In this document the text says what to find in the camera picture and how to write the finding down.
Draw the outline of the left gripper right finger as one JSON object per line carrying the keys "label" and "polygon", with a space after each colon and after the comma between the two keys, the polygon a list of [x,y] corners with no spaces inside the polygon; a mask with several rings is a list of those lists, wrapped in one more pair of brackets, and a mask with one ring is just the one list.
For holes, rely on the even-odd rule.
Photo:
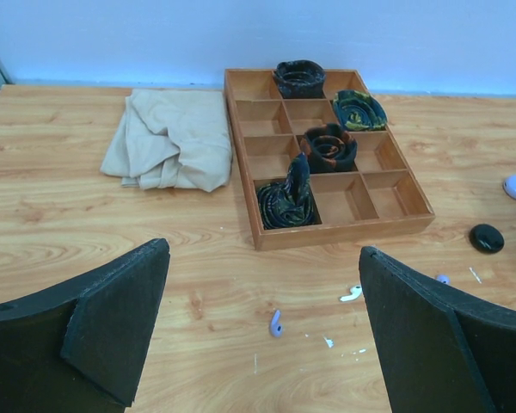
{"label": "left gripper right finger", "polygon": [[359,277],[394,412],[516,412],[516,311],[375,247]]}

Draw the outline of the black earbud case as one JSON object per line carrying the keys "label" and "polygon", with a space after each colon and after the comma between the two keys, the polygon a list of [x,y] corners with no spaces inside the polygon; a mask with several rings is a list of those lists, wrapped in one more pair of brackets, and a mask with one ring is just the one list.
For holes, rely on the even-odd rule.
{"label": "black earbud case", "polygon": [[476,250],[485,254],[496,254],[505,246],[502,233],[489,224],[473,226],[469,232],[469,240]]}

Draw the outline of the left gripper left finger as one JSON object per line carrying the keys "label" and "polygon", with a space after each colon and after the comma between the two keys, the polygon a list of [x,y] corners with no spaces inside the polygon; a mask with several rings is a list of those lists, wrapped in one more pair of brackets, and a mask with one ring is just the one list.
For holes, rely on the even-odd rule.
{"label": "left gripper left finger", "polygon": [[152,239],[0,304],[0,412],[122,412],[134,402],[169,270]]}

